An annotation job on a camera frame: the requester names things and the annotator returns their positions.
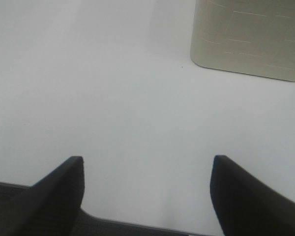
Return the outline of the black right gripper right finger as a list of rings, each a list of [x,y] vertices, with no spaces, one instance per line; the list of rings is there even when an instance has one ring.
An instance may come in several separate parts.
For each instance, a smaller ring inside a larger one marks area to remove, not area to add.
[[[210,197],[226,236],[295,236],[295,202],[225,155],[214,157]]]

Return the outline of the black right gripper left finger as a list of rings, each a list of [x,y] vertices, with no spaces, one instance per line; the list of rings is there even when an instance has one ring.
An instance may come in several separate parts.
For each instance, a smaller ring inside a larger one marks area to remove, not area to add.
[[[84,196],[84,161],[72,156],[0,206],[1,236],[67,236]]]

